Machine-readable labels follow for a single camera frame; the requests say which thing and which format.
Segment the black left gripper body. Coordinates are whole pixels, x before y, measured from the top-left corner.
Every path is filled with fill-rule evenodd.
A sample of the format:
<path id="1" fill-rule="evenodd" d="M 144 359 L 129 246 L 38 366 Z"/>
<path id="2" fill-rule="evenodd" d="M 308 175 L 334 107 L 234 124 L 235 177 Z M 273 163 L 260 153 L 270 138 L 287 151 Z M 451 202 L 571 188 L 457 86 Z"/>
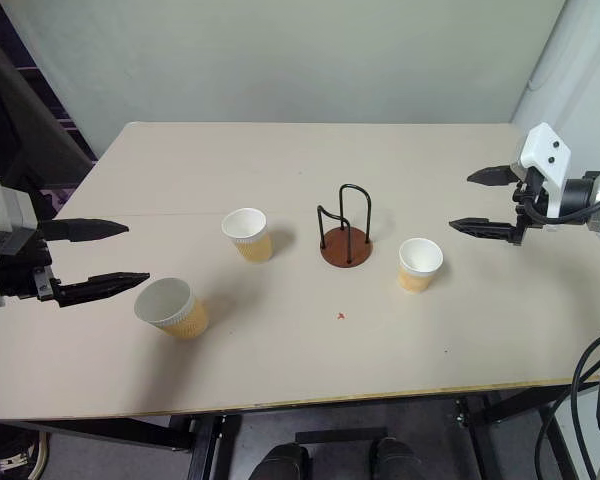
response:
<path id="1" fill-rule="evenodd" d="M 59 224 L 40 224 L 35 231 L 0 230 L 0 305 L 5 297 L 60 301 L 59 280 L 51 269 L 47 241 L 61 238 Z"/>

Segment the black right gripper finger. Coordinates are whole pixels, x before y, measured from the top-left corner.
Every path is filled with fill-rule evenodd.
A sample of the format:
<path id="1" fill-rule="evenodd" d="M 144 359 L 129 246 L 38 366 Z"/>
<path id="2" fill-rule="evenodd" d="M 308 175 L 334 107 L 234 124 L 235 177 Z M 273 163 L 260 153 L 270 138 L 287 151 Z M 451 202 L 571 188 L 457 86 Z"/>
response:
<path id="1" fill-rule="evenodd" d="M 506 186 L 520 182 L 510 165 L 485 167 L 467 177 L 467 181 L 484 186 Z"/>
<path id="2" fill-rule="evenodd" d="M 511 244 L 518 244 L 516 227 L 504 222 L 493 222 L 487 218 L 466 217 L 449 222 L 449 226 L 476 238 L 502 240 Z"/>

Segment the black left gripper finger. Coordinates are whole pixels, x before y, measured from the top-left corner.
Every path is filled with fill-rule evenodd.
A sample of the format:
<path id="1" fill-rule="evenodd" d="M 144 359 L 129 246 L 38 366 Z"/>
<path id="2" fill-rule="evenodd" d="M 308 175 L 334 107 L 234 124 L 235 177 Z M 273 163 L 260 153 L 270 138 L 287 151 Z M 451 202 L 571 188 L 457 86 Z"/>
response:
<path id="1" fill-rule="evenodd" d="M 129 228 L 109 220 L 77 218 L 41 221 L 39 231 L 47 241 L 84 242 L 119 235 Z"/>
<path id="2" fill-rule="evenodd" d="M 113 297 L 150 278 L 149 273 L 115 272 L 89 277 L 85 282 L 63 285 L 54 280 L 54 299 L 68 307 Z"/>

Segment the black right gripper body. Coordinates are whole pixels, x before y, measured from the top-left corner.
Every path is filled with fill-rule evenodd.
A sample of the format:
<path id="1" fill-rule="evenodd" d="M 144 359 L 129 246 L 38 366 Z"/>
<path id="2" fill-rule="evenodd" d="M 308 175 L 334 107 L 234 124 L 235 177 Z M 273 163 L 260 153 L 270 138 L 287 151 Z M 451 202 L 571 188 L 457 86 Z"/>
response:
<path id="1" fill-rule="evenodd" d="M 536 202 L 542 196 L 544 176 L 535 167 L 527 170 L 526 176 L 519 181 L 512 196 L 517 203 L 515 207 L 516 224 L 510 234 L 510 242 L 521 245 L 526 230 L 529 228 L 542 229 L 545 222 L 542 220 L 543 213 L 538 211 Z"/>

